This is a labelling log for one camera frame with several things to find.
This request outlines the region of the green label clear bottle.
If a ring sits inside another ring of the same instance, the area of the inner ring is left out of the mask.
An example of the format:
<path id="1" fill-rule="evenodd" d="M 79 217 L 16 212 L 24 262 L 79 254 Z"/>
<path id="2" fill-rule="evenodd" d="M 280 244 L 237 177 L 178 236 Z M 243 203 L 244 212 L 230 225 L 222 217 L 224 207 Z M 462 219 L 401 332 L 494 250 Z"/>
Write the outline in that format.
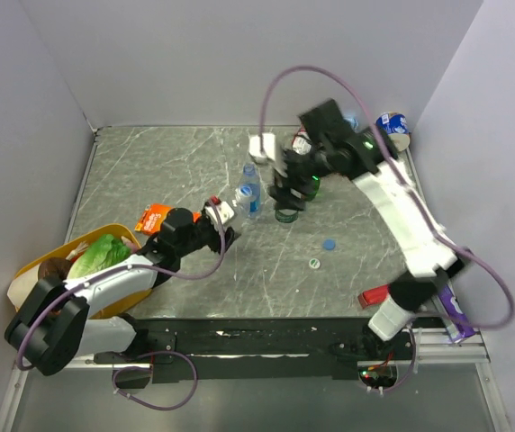
<path id="1" fill-rule="evenodd" d="M 300 211 L 295 208 L 289 208 L 282 204 L 275 205 L 275 219 L 283 224 L 291 224 L 297 221 Z"/>

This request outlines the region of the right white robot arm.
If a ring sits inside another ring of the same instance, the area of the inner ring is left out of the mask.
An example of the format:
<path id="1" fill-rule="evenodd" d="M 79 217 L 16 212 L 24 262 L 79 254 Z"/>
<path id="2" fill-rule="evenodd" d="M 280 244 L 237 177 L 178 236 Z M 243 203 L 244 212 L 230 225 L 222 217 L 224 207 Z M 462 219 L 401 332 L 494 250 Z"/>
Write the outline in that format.
<path id="1" fill-rule="evenodd" d="M 355 130 L 337 102 L 329 99 L 301 115 L 310 148 L 299 153 L 277 143 L 272 133 L 249 141 L 249 152 L 273 169 L 268 190 L 276 208 L 302 212 L 312 179 L 346 177 L 378 211 L 405 259 L 404 273 L 388 285 L 385 300 L 368 321 L 365 352 L 376 359 L 394 348 L 394 337 L 469 265 L 447 246 L 447 236 L 419 196 L 396 148 L 379 130 Z"/>

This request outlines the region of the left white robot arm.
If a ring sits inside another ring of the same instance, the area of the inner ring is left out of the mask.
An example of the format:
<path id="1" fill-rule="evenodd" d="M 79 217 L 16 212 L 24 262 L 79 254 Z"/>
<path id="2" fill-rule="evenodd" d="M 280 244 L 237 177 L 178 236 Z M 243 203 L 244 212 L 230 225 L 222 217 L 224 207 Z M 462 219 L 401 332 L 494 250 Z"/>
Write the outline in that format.
<path id="1" fill-rule="evenodd" d="M 40 279 L 5 330 L 5 340 L 17 351 L 17 368 L 49 376 L 77 356 L 108 351 L 129 362 L 140 360 L 148 350 L 144 335 L 125 318 L 95 319 L 94 315 L 172 277 L 201 280 L 212 275 L 212 269 L 184 273 L 182 258 L 202 248 L 224 256 L 247 217 L 228 202 L 206 202 L 199 219 L 187 209 L 175 208 L 161 230 L 121 263 L 69 280 L 55 275 Z"/>

